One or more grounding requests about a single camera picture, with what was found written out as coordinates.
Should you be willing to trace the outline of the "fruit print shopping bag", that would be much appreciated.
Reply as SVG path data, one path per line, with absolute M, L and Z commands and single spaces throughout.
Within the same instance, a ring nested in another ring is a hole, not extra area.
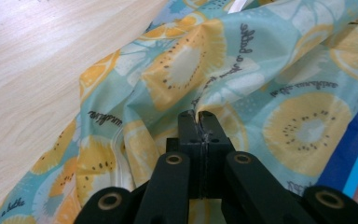
M 80 77 L 80 111 L 0 202 L 0 224 L 74 224 L 151 176 L 186 110 L 214 113 L 286 189 L 315 184 L 358 113 L 358 0 L 169 0 Z

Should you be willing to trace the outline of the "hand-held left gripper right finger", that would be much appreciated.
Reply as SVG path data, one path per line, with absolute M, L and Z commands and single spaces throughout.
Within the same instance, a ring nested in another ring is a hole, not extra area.
M 199 112 L 202 138 L 201 196 L 218 199 L 223 195 L 226 178 L 226 156 L 234 150 L 217 117 L 208 111 Z

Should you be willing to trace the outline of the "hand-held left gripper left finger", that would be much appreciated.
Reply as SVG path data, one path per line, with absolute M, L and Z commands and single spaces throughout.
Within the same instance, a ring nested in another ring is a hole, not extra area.
M 202 140 L 193 110 L 187 110 L 178 115 L 178 136 L 166 140 L 166 151 L 181 152 L 190 158 L 189 198 L 201 199 L 203 197 Z

